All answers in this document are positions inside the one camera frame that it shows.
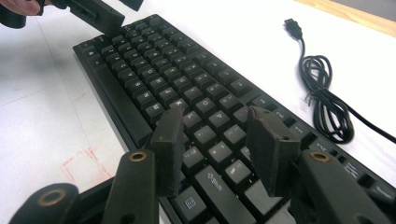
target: red marking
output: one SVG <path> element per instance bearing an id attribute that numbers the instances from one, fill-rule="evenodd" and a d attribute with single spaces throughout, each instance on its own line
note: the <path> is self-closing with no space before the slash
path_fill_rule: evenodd
<path id="1" fill-rule="evenodd" d="M 75 101 L 80 101 L 84 96 L 87 94 L 87 92 L 82 93 L 78 98 L 76 98 Z"/>

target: key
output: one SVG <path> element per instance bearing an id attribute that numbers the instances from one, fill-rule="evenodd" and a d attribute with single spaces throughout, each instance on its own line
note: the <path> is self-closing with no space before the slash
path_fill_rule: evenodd
<path id="1" fill-rule="evenodd" d="M 219 108 L 226 114 L 230 115 L 235 110 L 239 109 L 242 104 L 232 94 L 228 94 L 219 100 Z"/>
<path id="2" fill-rule="evenodd" d="M 192 134 L 201 127 L 203 121 L 195 111 L 192 111 L 183 117 L 183 123 L 186 133 Z"/>
<path id="3" fill-rule="evenodd" d="M 181 170 L 186 175 L 195 174 L 205 165 L 205 158 L 197 147 L 192 147 L 183 154 Z"/>
<path id="4" fill-rule="evenodd" d="M 231 188 L 237 191 L 240 186 L 248 181 L 251 172 L 244 163 L 237 160 L 225 169 L 225 174 L 224 178 L 228 179 Z"/>
<path id="5" fill-rule="evenodd" d="M 171 200 L 183 223 L 197 223 L 205 216 L 206 205 L 193 187 L 189 187 Z"/>
<path id="6" fill-rule="evenodd" d="M 221 110 L 209 117 L 209 125 L 216 133 L 224 132 L 231 124 L 230 118 Z"/>
<path id="7" fill-rule="evenodd" d="M 228 89 L 235 96 L 242 96 L 243 94 L 251 90 L 251 86 L 248 84 L 248 82 L 245 79 L 239 78 L 238 80 L 231 83 Z"/>
<path id="8" fill-rule="evenodd" d="M 195 145 L 202 151 L 207 150 L 209 147 L 213 146 L 216 141 L 216 133 L 210 129 L 209 126 L 204 126 L 200 130 L 196 131 L 193 135 L 193 140 Z"/>
<path id="9" fill-rule="evenodd" d="M 270 198 L 260 180 L 247 189 L 243 196 L 241 200 L 246 202 L 249 211 L 259 221 L 263 221 L 265 215 L 281 200 L 279 197 Z"/>
<path id="10" fill-rule="evenodd" d="M 217 143 L 209 149 L 209 161 L 216 170 L 222 169 L 230 163 L 233 152 L 223 142 Z"/>
<path id="11" fill-rule="evenodd" d="M 223 133 L 222 140 L 230 147 L 230 149 L 236 150 L 245 143 L 246 136 L 247 134 L 235 124 Z"/>
<path id="12" fill-rule="evenodd" d="M 224 183 L 212 166 L 206 166 L 198 175 L 195 176 L 197 191 L 209 201 L 216 218 L 222 223 L 249 224 L 256 223 L 253 215 L 235 197 L 233 192 Z"/>
<path id="13" fill-rule="evenodd" d="M 203 119 L 207 119 L 217 110 L 216 105 L 208 98 L 205 98 L 204 100 L 200 101 L 193 108 L 198 113 L 198 115 Z"/>

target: black keyboard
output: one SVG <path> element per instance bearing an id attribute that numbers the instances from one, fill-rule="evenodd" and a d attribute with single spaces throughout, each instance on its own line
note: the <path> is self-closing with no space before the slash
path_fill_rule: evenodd
<path id="1" fill-rule="evenodd" d="M 166 109 L 185 108 L 180 192 L 160 199 L 171 222 L 295 223 L 289 200 L 269 198 L 250 163 L 250 105 L 276 114 L 301 139 L 301 150 L 334 155 L 395 220 L 394 187 L 160 16 L 123 26 L 113 38 L 97 36 L 74 51 L 130 150 L 146 143 Z M 100 218 L 111 181 L 82 193 L 90 215 L 81 223 Z"/>

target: table surface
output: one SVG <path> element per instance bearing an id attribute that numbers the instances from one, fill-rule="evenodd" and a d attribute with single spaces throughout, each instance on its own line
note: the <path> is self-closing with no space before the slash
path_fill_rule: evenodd
<path id="1" fill-rule="evenodd" d="M 301 45 L 283 27 L 303 28 L 306 54 L 332 62 L 330 91 L 396 135 L 396 39 L 289 1 L 146 0 L 139 12 L 105 1 L 124 24 L 159 14 L 312 124 L 297 73 Z M 46 7 L 26 27 L 0 27 L 0 223 L 35 191 L 72 183 L 79 191 L 113 176 L 125 152 L 72 47 L 100 33 L 67 10 Z M 353 142 L 340 146 L 396 187 L 396 146 L 352 117 Z"/>

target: black key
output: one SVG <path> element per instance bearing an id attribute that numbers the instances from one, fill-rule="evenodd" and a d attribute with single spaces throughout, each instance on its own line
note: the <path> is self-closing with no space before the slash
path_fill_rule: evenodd
<path id="1" fill-rule="evenodd" d="M 248 107 L 244 106 L 235 111 L 232 115 L 232 119 L 239 127 L 245 130 L 248 121 Z"/>
<path id="2" fill-rule="evenodd" d="M 108 40 L 108 38 L 105 35 L 99 35 L 96 38 L 94 38 L 92 41 L 96 49 L 98 50 L 104 49 L 105 47 L 111 45 L 111 42 Z"/>
<path id="3" fill-rule="evenodd" d="M 208 150 L 208 155 L 212 166 L 220 170 L 231 162 L 233 152 L 223 142 L 219 142 Z"/>
<path id="4" fill-rule="evenodd" d="M 161 91 L 159 94 L 160 102 L 165 107 L 168 107 L 178 98 L 179 96 L 177 95 L 177 92 L 175 92 L 174 89 L 172 89 L 172 87 L 169 87 L 164 91 Z"/>
<path id="5" fill-rule="evenodd" d="M 139 79 L 129 81 L 126 85 L 128 93 L 133 99 L 147 90 L 145 84 Z"/>
<path id="6" fill-rule="evenodd" d="M 203 90 L 214 84 L 216 81 L 208 73 L 203 73 L 196 77 L 193 82 L 195 86 L 197 86 L 200 90 Z"/>
<path id="7" fill-rule="evenodd" d="M 181 51 L 185 54 L 191 54 L 198 50 L 200 47 L 191 39 L 185 39 L 181 42 L 179 42 L 179 47 Z"/>
<path id="8" fill-rule="evenodd" d="M 243 94 L 247 93 L 251 90 L 251 86 L 248 84 L 248 81 L 239 78 L 238 80 L 232 82 L 228 89 L 235 95 L 235 96 L 242 96 Z"/>
<path id="9" fill-rule="evenodd" d="M 148 89 L 154 94 L 158 94 L 166 88 L 168 88 L 168 83 L 166 83 L 162 77 L 156 78 L 148 84 Z"/>
<path id="10" fill-rule="evenodd" d="M 206 72 L 212 76 L 216 75 L 224 68 L 225 68 L 225 64 L 219 59 L 216 59 L 210 63 L 207 63 L 204 66 L 204 69 L 206 70 Z"/>
<path id="11" fill-rule="evenodd" d="M 217 110 L 216 105 L 208 98 L 205 98 L 204 100 L 200 101 L 193 108 L 198 113 L 198 115 L 203 119 L 207 119 Z"/>
<path id="12" fill-rule="evenodd" d="M 243 196 L 241 200 L 246 202 L 249 211 L 259 221 L 263 221 L 267 213 L 281 200 L 279 197 L 270 198 L 260 180 L 245 191 Z"/>
<path id="13" fill-rule="evenodd" d="M 182 93 L 183 91 L 188 90 L 192 87 L 191 81 L 186 77 L 179 77 L 175 81 L 172 82 L 172 87 L 178 92 Z"/>
<path id="14" fill-rule="evenodd" d="M 197 223 L 205 217 L 206 205 L 193 187 L 189 187 L 171 200 L 183 223 Z"/>
<path id="15" fill-rule="evenodd" d="M 164 56 L 170 61 L 173 62 L 176 58 L 182 55 L 181 51 L 175 47 L 171 47 L 166 49 Z"/>
<path id="16" fill-rule="evenodd" d="M 128 68 L 130 67 L 124 60 L 121 60 L 120 62 L 111 65 L 111 69 L 113 70 L 116 77 L 119 75 L 120 72 Z"/>
<path id="17" fill-rule="evenodd" d="M 238 98 L 232 94 L 228 94 L 219 100 L 219 108 L 228 115 L 241 108 L 241 106 Z"/>
<path id="18" fill-rule="evenodd" d="M 192 60 L 195 61 L 198 65 L 204 66 L 205 64 L 209 63 L 211 59 L 213 59 L 213 56 L 206 51 L 199 53 Z"/>
<path id="19" fill-rule="evenodd" d="M 205 165 L 205 158 L 197 147 L 192 147 L 183 153 L 183 164 L 181 170 L 186 175 L 195 174 Z"/>
<path id="20" fill-rule="evenodd" d="M 222 133 L 229 127 L 231 120 L 220 110 L 209 117 L 208 123 L 216 133 Z"/>
<path id="21" fill-rule="evenodd" d="M 296 121 L 289 127 L 290 131 L 301 141 L 301 147 L 307 147 L 312 143 L 315 135 L 311 132 L 311 127 Z"/>
<path id="22" fill-rule="evenodd" d="M 250 169 L 253 168 L 251 165 L 250 151 L 247 147 L 242 147 L 241 150 L 239 150 L 238 156 Z"/>
<path id="23" fill-rule="evenodd" d="M 123 70 L 122 72 L 119 73 L 119 79 L 123 85 L 123 87 L 128 87 L 128 82 L 130 81 L 137 81 L 138 77 L 137 75 L 132 71 L 131 68 L 128 68 L 126 70 Z"/>
<path id="24" fill-rule="evenodd" d="M 127 63 L 131 63 L 132 61 L 140 58 L 141 55 L 137 52 L 136 49 L 133 49 L 128 52 L 125 52 L 123 57 Z"/>
<path id="25" fill-rule="evenodd" d="M 171 35 L 169 37 L 169 40 L 172 42 L 172 44 L 174 44 L 176 47 L 180 47 L 180 42 L 182 40 L 185 40 L 187 37 L 185 35 L 183 35 L 182 33 L 177 33 L 175 35 Z"/>
<path id="26" fill-rule="evenodd" d="M 137 106 L 140 108 L 140 110 L 144 110 L 148 106 L 155 104 L 157 100 L 150 91 L 146 91 L 143 94 L 137 96 L 135 98 L 135 102 Z"/>
<path id="27" fill-rule="evenodd" d="M 201 128 L 203 121 L 195 111 L 191 111 L 190 113 L 188 113 L 183 117 L 183 123 L 184 123 L 184 130 L 186 131 L 186 133 L 192 134 L 195 131 L 197 131 L 199 128 Z"/>
<path id="28" fill-rule="evenodd" d="M 230 147 L 230 149 L 236 150 L 245 143 L 246 136 L 247 134 L 235 124 L 224 132 L 222 140 Z"/>
<path id="29" fill-rule="evenodd" d="M 145 110 L 146 119 L 152 126 L 154 126 L 155 123 L 160 120 L 164 111 L 165 110 L 160 103 L 151 105 Z"/>
<path id="30" fill-rule="evenodd" d="M 337 154 L 337 150 L 335 149 L 334 144 L 322 138 L 317 138 L 311 145 L 308 146 L 308 148 L 313 150 L 324 151 L 334 156 Z"/>
<path id="31" fill-rule="evenodd" d="M 155 64 L 155 63 L 158 62 L 160 59 L 163 59 L 163 56 L 161 55 L 160 52 L 154 50 L 154 51 L 151 51 L 151 52 L 146 56 L 146 58 L 148 59 L 148 61 L 149 61 L 151 64 Z"/>
<path id="32" fill-rule="evenodd" d="M 221 97 L 227 94 L 228 92 L 219 83 L 215 83 L 205 89 L 205 95 L 213 102 L 216 102 L 217 100 L 221 99 Z"/>
<path id="33" fill-rule="evenodd" d="M 204 72 L 196 63 L 192 63 L 181 70 L 181 73 L 189 79 L 193 79 Z"/>
<path id="34" fill-rule="evenodd" d="M 131 61 L 131 66 L 134 72 L 136 72 L 137 74 L 141 74 L 143 68 L 149 66 L 149 63 L 143 57 L 139 57 Z"/>
<path id="35" fill-rule="evenodd" d="M 251 176 L 250 170 L 240 160 L 235 161 L 227 169 L 225 169 L 224 178 L 228 179 L 233 190 L 238 190 L 239 187 L 247 183 Z"/>
<path id="36" fill-rule="evenodd" d="M 171 68 L 172 64 L 169 63 L 167 59 L 161 59 L 154 64 L 154 68 L 157 69 L 159 73 L 163 73 L 167 69 Z"/>
<path id="37" fill-rule="evenodd" d="M 190 113 L 191 109 L 189 105 L 183 100 L 183 99 L 178 99 L 174 101 L 172 104 L 169 105 L 169 108 L 176 108 L 176 107 L 183 107 L 184 108 L 184 114 Z"/>
<path id="38" fill-rule="evenodd" d="M 178 77 L 181 77 L 181 73 L 180 71 L 175 68 L 175 67 L 171 67 L 168 70 L 164 71 L 161 76 L 163 77 L 163 79 L 165 79 L 167 82 L 172 82 L 175 79 L 177 79 Z"/>
<path id="39" fill-rule="evenodd" d="M 256 97 L 254 100 L 252 100 L 248 105 L 255 105 L 267 110 L 274 110 L 276 108 L 276 105 L 274 105 L 273 101 L 270 99 L 269 96 L 267 95 L 260 95 Z"/>
<path id="40" fill-rule="evenodd" d="M 206 125 L 196 131 L 192 138 L 199 149 L 206 150 L 215 144 L 217 136 L 216 133 Z"/>
<path id="41" fill-rule="evenodd" d="M 192 61 L 186 56 L 180 56 L 174 60 L 174 65 L 178 69 L 183 69 L 192 64 Z"/>
<path id="42" fill-rule="evenodd" d="M 283 107 L 276 108 L 273 113 L 275 113 L 276 116 L 287 126 L 290 126 L 290 124 L 294 122 L 294 120 L 291 118 L 291 113 Z"/>
<path id="43" fill-rule="evenodd" d="M 153 67 L 148 65 L 140 70 L 139 76 L 144 83 L 148 84 L 154 79 L 160 77 L 160 74 L 158 74 Z"/>
<path id="44" fill-rule="evenodd" d="M 189 90 L 184 91 L 181 96 L 189 105 L 195 105 L 205 98 L 204 94 L 197 87 L 192 87 Z"/>
<path id="45" fill-rule="evenodd" d="M 256 223 L 255 218 L 235 197 L 211 166 L 206 166 L 203 171 L 195 176 L 194 180 L 197 190 L 208 200 L 208 206 L 214 210 L 215 216 L 220 222 L 231 224 Z"/>
<path id="46" fill-rule="evenodd" d="M 238 79 L 236 72 L 231 69 L 225 69 L 215 75 L 215 79 L 223 86 L 228 86 L 230 83 Z"/>

